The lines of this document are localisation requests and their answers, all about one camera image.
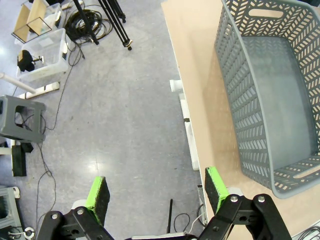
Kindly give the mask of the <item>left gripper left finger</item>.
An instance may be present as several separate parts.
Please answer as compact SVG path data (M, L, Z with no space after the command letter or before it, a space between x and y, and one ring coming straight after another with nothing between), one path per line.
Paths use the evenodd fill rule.
M104 176L97 176L84 205L68 213L46 213L36 237L37 240L112 240L104 228L110 192Z

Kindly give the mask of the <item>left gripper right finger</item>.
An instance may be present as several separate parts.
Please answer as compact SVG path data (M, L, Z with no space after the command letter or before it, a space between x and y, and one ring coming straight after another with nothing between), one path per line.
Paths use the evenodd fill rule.
M290 240L292 237L273 199L265 193L253 199L229 193L218 170L205 169L204 188L214 216L199 240L226 240L234 226L243 225L254 240Z

